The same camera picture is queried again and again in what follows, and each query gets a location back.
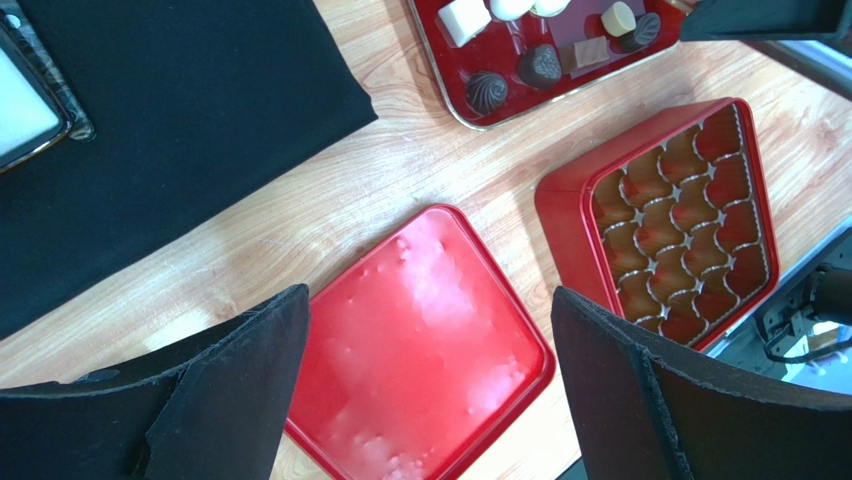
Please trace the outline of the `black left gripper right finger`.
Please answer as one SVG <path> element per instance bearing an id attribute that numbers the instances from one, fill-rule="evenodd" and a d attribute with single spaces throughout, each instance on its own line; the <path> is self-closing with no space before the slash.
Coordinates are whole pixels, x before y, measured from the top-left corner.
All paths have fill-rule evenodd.
<path id="1" fill-rule="evenodd" d="M 847 479 L 851 399 L 703 355 L 558 287 L 551 324 L 591 479 Z"/>

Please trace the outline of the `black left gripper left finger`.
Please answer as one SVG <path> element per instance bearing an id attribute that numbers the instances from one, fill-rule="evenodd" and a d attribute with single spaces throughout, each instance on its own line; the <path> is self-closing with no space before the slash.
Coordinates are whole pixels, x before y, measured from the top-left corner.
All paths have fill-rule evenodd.
<path id="1" fill-rule="evenodd" d="M 287 288 L 171 345 L 1 393 L 5 479 L 266 479 L 310 325 Z"/>

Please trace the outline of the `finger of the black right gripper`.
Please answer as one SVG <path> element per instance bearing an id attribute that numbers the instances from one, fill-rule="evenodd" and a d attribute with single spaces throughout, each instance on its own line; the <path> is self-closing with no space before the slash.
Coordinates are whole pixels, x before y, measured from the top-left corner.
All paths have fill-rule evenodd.
<path id="1" fill-rule="evenodd" d="M 700 1 L 683 20 L 679 39 L 690 41 L 814 40 L 851 54 L 847 0 Z"/>

